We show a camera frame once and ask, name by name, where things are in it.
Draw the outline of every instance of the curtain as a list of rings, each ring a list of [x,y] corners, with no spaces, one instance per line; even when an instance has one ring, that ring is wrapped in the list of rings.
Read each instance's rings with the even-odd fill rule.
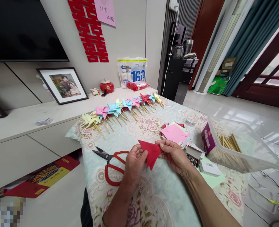
[[[225,57],[236,57],[236,63],[223,95],[232,95],[278,27],[279,0],[255,0]]]

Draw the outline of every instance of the hand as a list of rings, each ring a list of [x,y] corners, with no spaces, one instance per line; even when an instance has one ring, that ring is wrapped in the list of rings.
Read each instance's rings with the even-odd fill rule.
[[[137,185],[140,183],[141,172],[145,160],[148,156],[148,151],[143,151],[141,145],[134,145],[126,158],[125,173],[122,179],[124,187],[130,188],[132,193],[135,192]]]
[[[165,139],[157,140],[155,141],[155,144],[159,144],[162,151],[165,152],[165,154],[160,154],[159,157],[166,159],[171,167],[182,177],[187,169],[193,167],[184,151],[177,143]]]

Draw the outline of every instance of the clear plastic container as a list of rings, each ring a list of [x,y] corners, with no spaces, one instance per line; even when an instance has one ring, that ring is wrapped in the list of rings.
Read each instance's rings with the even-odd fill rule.
[[[221,145],[217,133],[235,136],[241,152]],[[241,173],[275,168],[279,170],[279,158],[245,123],[224,118],[208,117],[202,132],[208,159]]]

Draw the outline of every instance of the red jar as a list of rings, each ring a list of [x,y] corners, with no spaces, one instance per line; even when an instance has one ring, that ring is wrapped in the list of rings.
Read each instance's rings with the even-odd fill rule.
[[[111,83],[110,80],[104,79],[101,81],[101,83],[100,83],[101,92],[104,93],[105,88],[106,88],[107,94],[114,92],[114,85],[113,85],[113,83]]]

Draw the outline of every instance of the forearm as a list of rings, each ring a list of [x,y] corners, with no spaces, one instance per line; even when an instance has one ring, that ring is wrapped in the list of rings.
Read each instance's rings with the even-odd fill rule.
[[[133,191],[133,188],[122,181],[103,216],[103,223],[106,227],[126,226],[128,208],[132,200]]]
[[[193,166],[182,176],[191,192],[203,226],[240,226]]]

